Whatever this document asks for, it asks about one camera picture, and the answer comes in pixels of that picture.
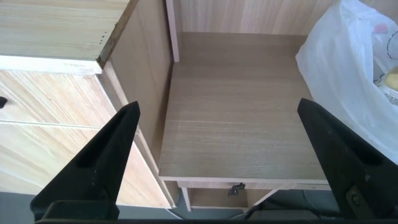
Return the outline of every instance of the wooden top panel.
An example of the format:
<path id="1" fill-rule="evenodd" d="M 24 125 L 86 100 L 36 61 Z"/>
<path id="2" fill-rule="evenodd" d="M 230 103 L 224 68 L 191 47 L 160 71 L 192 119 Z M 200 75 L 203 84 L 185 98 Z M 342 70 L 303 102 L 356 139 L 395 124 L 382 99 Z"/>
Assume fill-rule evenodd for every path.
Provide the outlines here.
<path id="1" fill-rule="evenodd" d="M 218 38 L 208 35 L 208 42 Z M 234 35 L 223 36 L 225 45 Z M 222 65 L 174 65 L 160 176 L 327 183 L 297 114 L 300 99 L 311 96 L 292 59 L 294 48 L 252 47 L 264 65 L 247 66 L 236 63 L 240 52 L 248 52 L 242 50 L 247 42 L 240 38 L 241 45 L 224 46 Z M 183 55 L 194 55 L 190 50 L 187 46 Z M 199 54 L 207 51 L 203 46 Z"/>
<path id="2" fill-rule="evenodd" d="M 94 60 L 128 2 L 0 1 L 0 55 Z"/>

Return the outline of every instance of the drawer latch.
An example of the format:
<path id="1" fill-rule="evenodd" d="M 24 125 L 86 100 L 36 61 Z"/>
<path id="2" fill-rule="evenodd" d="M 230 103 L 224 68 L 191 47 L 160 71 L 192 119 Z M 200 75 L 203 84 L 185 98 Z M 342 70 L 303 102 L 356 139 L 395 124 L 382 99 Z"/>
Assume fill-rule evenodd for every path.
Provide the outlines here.
<path id="1" fill-rule="evenodd" d="M 239 190 L 243 190 L 245 188 L 244 183 L 240 183 L 239 185 L 232 186 L 231 190 L 228 191 L 228 196 L 234 196 L 239 194 Z"/>

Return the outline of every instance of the plastic bag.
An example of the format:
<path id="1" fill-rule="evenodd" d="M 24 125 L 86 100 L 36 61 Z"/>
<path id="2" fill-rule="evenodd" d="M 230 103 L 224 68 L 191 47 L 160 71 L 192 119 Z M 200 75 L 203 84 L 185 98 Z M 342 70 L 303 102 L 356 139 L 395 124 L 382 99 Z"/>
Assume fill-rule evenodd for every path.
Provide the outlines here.
<path id="1" fill-rule="evenodd" d="M 338 1 L 296 60 L 313 99 L 398 164 L 398 106 L 373 83 L 374 62 L 384 73 L 398 66 L 397 24 L 358 0 Z"/>

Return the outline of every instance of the light wood grain surface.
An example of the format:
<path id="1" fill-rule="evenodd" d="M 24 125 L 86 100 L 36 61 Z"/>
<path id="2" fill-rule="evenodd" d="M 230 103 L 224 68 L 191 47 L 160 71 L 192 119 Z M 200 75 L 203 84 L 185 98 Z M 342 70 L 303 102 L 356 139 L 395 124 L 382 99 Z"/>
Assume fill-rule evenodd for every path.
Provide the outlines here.
<path id="1" fill-rule="evenodd" d="M 94 60 L 129 0 L 3 0 L 0 54 Z"/>
<path id="2" fill-rule="evenodd" d="M 172 208 L 153 173 L 135 144 L 132 145 L 117 203 L 139 207 Z"/>
<path id="3" fill-rule="evenodd" d="M 0 124 L 0 191 L 37 194 L 97 129 Z"/>
<path id="4" fill-rule="evenodd" d="M 94 75 L 0 70 L 0 120 L 102 127 L 115 114 Z"/>
<path id="5" fill-rule="evenodd" d="M 111 63 L 127 100 L 140 105 L 139 126 L 158 164 L 172 63 L 163 1 L 137 3 Z"/>
<path id="6" fill-rule="evenodd" d="M 39 193 L 99 131 L 13 123 L 0 129 L 0 191 L 20 194 Z M 156 177 L 133 144 L 117 204 L 172 208 Z"/>
<path id="7" fill-rule="evenodd" d="M 244 183 L 245 189 L 281 189 L 281 183 Z M 200 181 L 178 181 L 179 187 L 200 188 L 200 189 L 231 189 L 239 185 L 239 182 L 200 182 Z"/>
<path id="8" fill-rule="evenodd" d="M 187 206 L 187 210 L 188 210 L 188 212 L 191 212 L 192 211 L 192 209 L 191 209 L 191 200 L 190 200 L 190 191 L 191 191 L 191 189 L 187 189 L 185 187 L 182 187 L 181 191 L 182 191 L 182 196 L 183 196 L 184 201 L 185 201 L 185 205 Z"/>
<path id="9" fill-rule="evenodd" d="M 240 34 L 225 35 L 234 39 Z M 228 47 L 228 41 L 219 47 L 227 52 L 220 58 L 221 65 L 215 60 L 174 65 L 160 176 L 215 182 L 231 178 L 327 183 L 297 114 L 300 99 L 311 99 L 294 61 L 292 49 L 298 46 L 271 44 L 268 49 L 272 50 L 260 51 L 267 47 L 239 38 L 243 43 L 239 47 Z M 264 42 L 268 35 L 257 38 Z M 290 38 L 278 36 L 277 43 L 292 43 Z M 208 44 L 198 46 L 198 52 L 212 52 L 207 49 L 214 46 L 212 40 L 208 36 Z M 264 66 L 240 63 L 238 59 L 249 55 L 250 49 L 263 58 Z M 191 48 L 184 49 L 184 55 L 195 54 L 186 50 Z"/>
<path id="10" fill-rule="evenodd" d="M 169 18 L 170 38 L 172 41 L 174 62 L 180 61 L 182 44 L 182 7 L 181 0 L 166 0 L 167 17 Z"/>
<path id="11" fill-rule="evenodd" d="M 183 0 L 184 32 L 307 35 L 336 0 Z M 365 3 L 398 21 L 396 0 Z"/>
<path id="12" fill-rule="evenodd" d="M 70 60 L 9 55 L 0 55 L 0 69 L 47 73 L 70 73 L 74 75 L 92 75 L 101 73 L 102 71 L 95 59 Z"/>
<path id="13" fill-rule="evenodd" d="M 185 188 L 200 188 L 200 189 L 230 189 L 240 182 L 200 182 L 200 181 L 178 181 L 179 187 Z M 276 182 L 260 182 L 251 183 L 245 182 L 245 189 L 253 190 L 330 190 L 327 184 L 295 184 L 295 183 L 276 183 Z"/>

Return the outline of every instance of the wooden cabinet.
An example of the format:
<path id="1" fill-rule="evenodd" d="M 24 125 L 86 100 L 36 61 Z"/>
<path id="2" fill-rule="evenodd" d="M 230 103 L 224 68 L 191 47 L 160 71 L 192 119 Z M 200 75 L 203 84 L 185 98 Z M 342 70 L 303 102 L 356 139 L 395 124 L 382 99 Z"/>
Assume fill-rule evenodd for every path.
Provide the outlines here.
<path id="1" fill-rule="evenodd" d="M 79 37 L 78 33 L 74 33 L 73 40 L 62 38 L 40 42 L 42 45 L 48 44 L 43 48 L 33 45 L 38 43 L 37 39 L 32 40 L 32 45 L 26 48 L 15 48 L 18 45 L 15 42 L 27 42 L 23 36 L 17 36 L 9 45 L 1 43 L 7 48 L 2 48 L 0 54 L 8 53 L 5 50 L 15 50 L 14 53 L 19 55 L 0 56 L 0 96 L 7 99 L 0 109 L 0 191 L 37 194 L 123 105 L 138 101 L 141 108 L 139 127 L 117 203 L 175 207 L 177 183 L 160 180 L 158 175 L 167 102 L 164 99 L 169 89 L 172 66 L 164 2 L 67 0 L 57 5 L 49 1 L 32 4 L 17 1 L 0 2 L 0 11 L 5 5 L 12 10 L 0 17 L 15 17 L 18 12 L 23 12 L 27 18 L 32 17 L 36 21 L 51 13 L 34 9 L 54 7 L 61 11 L 59 15 L 51 16 L 56 18 L 55 23 L 63 25 L 62 30 L 82 31 L 85 26 L 96 25 L 86 29 L 91 37 L 98 35 L 99 31 L 108 34 L 101 34 L 95 41 L 98 44 L 104 38 L 100 49 L 97 45 L 89 47 L 94 39 L 87 35 Z M 86 14 L 88 18 L 83 16 L 84 11 L 90 12 Z M 89 22 L 71 22 L 71 15 L 78 16 L 75 18 L 77 21 Z M 95 23 L 98 15 L 101 15 L 101 21 L 106 20 L 107 23 Z M 34 37 L 40 35 L 41 29 L 34 31 L 26 27 L 25 18 L 21 18 L 20 22 L 16 28 L 18 32 L 12 35 L 31 32 Z M 52 26 L 41 25 L 49 29 Z M 43 32 L 43 38 L 58 37 L 51 36 L 54 32 Z M 105 44 L 108 38 L 110 45 Z M 84 52 L 83 46 L 90 50 Z M 71 55 L 74 56 L 73 62 L 65 59 Z M 8 66 L 3 59 L 12 63 L 23 60 L 28 64 Z M 96 69 L 77 66 L 88 64 L 98 68 L 101 66 L 103 70 L 95 72 Z"/>
<path id="2" fill-rule="evenodd" d="M 334 2 L 167 1 L 177 63 L 159 175 L 178 181 L 188 209 L 247 209 L 280 189 L 330 190 L 297 114 L 312 97 L 295 55 Z M 397 19 L 397 1 L 364 2 Z M 240 183 L 242 194 L 228 197 Z"/>

